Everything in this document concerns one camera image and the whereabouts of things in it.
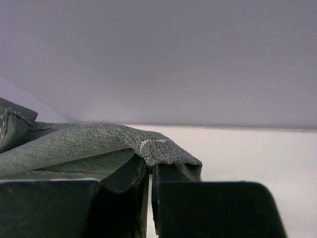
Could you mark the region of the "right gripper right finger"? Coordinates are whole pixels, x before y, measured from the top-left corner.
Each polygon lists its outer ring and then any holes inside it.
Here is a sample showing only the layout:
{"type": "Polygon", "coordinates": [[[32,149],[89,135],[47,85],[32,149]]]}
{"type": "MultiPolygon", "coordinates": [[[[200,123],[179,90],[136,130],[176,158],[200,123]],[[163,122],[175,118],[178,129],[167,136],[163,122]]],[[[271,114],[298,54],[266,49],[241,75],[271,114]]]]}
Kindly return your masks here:
{"type": "Polygon", "coordinates": [[[203,182],[192,167],[153,167],[152,209],[161,238],[284,238],[270,191],[251,181],[203,182]]]}

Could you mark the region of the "grey cloth napkin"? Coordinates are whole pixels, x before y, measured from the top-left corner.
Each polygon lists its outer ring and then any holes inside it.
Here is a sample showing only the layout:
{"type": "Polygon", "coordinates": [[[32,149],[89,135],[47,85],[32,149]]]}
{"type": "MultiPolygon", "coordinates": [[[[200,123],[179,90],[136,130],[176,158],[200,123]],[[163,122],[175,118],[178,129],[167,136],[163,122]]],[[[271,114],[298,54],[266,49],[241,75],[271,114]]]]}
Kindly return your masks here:
{"type": "Polygon", "coordinates": [[[140,156],[148,168],[202,162],[165,135],[113,123],[37,122],[37,112],[0,101],[0,177],[101,180],[140,156]]]}

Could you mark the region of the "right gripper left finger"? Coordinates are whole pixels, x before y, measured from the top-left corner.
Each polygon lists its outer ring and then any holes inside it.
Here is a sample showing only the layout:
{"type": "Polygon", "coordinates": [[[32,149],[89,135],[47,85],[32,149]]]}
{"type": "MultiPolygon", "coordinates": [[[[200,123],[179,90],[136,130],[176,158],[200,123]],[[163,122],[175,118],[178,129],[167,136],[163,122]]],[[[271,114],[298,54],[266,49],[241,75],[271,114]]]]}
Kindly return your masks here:
{"type": "Polygon", "coordinates": [[[132,157],[107,178],[3,180],[3,238],[144,238],[149,176],[132,157]]]}

